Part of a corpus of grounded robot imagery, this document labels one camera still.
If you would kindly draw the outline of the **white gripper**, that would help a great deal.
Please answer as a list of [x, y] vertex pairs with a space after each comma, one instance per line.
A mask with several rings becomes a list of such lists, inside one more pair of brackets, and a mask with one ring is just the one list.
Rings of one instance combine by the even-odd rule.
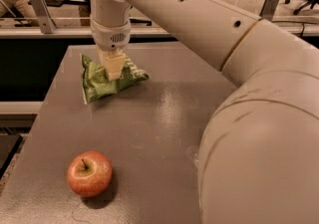
[[122, 26], [104, 26], [91, 19], [91, 32], [108, 80], [117, 80], [121, 76], [126, 60], [122, 48], [130, 41], [131, 22]]

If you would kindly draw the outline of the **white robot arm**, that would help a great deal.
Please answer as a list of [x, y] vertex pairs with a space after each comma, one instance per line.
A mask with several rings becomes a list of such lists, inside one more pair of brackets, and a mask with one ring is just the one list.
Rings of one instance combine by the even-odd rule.
[[91, 0], [110, 79], [124, 65], [112, 36], [136, 8], [230, 81], [198, 151], [202, 224], [319, 224], [319, 50], [220, 0]]

